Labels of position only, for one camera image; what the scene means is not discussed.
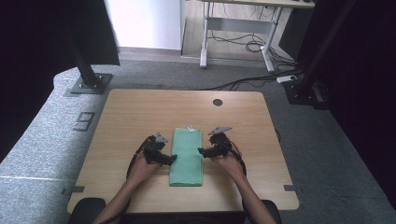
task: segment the black cloth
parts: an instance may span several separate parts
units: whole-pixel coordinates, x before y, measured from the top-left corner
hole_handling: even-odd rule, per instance
[[[76,67],[65,35],[89,64],[120,65],[103,1],[6,1],[0,7],[0,161],[53,89],[57,74]]]

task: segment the wooden table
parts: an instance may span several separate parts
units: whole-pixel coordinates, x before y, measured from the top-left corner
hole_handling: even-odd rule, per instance
[[[271,42],[274,38],[277,24],[279,22],[280,14],[283,7],[293,8],[313,8],[315,4],[303,0],[201,0],[205,2],[204,5],[204,41],[201,46],[201,61],[200,67],[206,68],[207,59],[207,31],[231,31],[242,33],[266,34],[265,45],[261,47],[262,57],[269,73],[275,72],[268,50],[271,47]],[[254,20],[236,20],[228,18],[216,18],[209,15],[210,3],[227,3],[239,5],[254,5],[254,6],[268,6],[276,7],[275,16],[272,21],[254,21]]]
[[[213,104],[215,99],[221,106]],[[109,94],[87,157],[78,177],[83,192],[72,194],[71,213],[82,198],[108,203],[125,180],[134,152],[156,132],[169,139],[163,153],[170,155],[175,128],[192,125],[203,131],[204,148],[217,126],[232,126],[227,136],[235,142],[247,165],[247,177],[261,199],[279,209],[299,206],[270,114],[260,92],[113,90]],[[163,166],[134,194],[128,213],[242,211],[233,181],[210,159],[204,159],[201,187],[169,187],[169,167]]]

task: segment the cable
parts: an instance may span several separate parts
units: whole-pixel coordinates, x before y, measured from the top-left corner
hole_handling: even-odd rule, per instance
[[[287,76],[298,75],[298,74],[301,74],[302,72],[303,72],[302,70],[292,69],[292,70],[280,72],[280,73],[273,74],[270,76],[265,76],[265,77],[245,77],[245,78],[237,79],[236,81],[232,81],[232,82],[229,82],[229,83],[217,86],[217,87],[200,89],[198,91],[213,91],[213,90],[221,91],[228,86],[231,86],[230,91],[232,91],[232,90],[235,91],[236,90],[235,86],[238,86],[238,83],[244,83],[244,82],[255,81],[255,80],[273,81],[273,80],[276,80],[277,77],[282,77],[283,75],[287,75]]]

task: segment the folded towel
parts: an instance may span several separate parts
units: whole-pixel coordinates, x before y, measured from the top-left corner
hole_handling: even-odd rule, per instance
[[[170,167],[171,187],[202,186],[204,171],[198,147],[202,147],[200,130],[190,132],[188,129],[175,129],[172,155],[177,155],[177,159]]]

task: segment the black curtain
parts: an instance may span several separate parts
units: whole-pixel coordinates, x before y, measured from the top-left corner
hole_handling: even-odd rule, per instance
[[[76,67],[67,34],[86,63],[120,61],[103,1],[7,1],[0,30],[2,161],[46,102],[54,76]]]
[[[396,3],[356,1],[313,75],[328,106],[396,208]]]

